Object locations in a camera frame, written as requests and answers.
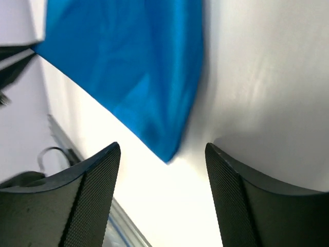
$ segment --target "black cable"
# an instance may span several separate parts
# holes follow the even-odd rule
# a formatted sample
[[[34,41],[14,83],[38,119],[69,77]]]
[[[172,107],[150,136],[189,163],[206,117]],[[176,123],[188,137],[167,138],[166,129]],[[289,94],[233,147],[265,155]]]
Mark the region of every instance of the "black cable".
[[[59,147],[49,147],[49,148],[46,148],[46,149],[42,150],[39,153],[39,155],[38,155],[38,165],[39,165],[39,168],[40,168],[40,172],[45,173],[45,166],[43,165],[43,159],[42,158],[50,150],[58,150],[58,151],[61,151],[62,154],[66,157],[68,163],[71,166],[71,159],[70,159],[70,157],[67,155],[67,153],[63,149],[61,149]]]

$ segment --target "blue cloth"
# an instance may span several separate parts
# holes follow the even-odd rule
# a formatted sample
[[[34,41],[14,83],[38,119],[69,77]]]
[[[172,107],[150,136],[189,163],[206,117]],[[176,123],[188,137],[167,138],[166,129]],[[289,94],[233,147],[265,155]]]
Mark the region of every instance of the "blue cloth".
[[[48,0],[34,51],[167,162],[197,89],[201,15],[202,0]]]

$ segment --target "blue fabric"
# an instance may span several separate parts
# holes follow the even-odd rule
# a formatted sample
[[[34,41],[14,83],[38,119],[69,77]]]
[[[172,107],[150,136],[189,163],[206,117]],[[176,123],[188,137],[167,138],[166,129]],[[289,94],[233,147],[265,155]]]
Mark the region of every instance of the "blue fabric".
[[[202,0],[48,0],[34,50],[167,162],[200,76],[201,12]]]

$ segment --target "wire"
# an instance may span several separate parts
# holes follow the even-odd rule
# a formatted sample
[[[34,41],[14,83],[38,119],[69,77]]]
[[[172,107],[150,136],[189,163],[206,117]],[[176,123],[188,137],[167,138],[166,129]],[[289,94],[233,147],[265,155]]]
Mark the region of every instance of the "wire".
[[[49,147],[49,148],[46,148],[46,149],[42,150],[38,155],[38,165],[39,165],[39,168],[40,168],[40,172],[45,173],[45,166],[43,165],[43,156],[50,150],[60,151],[66,157],[68,163],[69,164],[71,163],[71,159],[69,158],[69,156],[67,155],[67,153],[63,149],[61,149],[59,147]]]

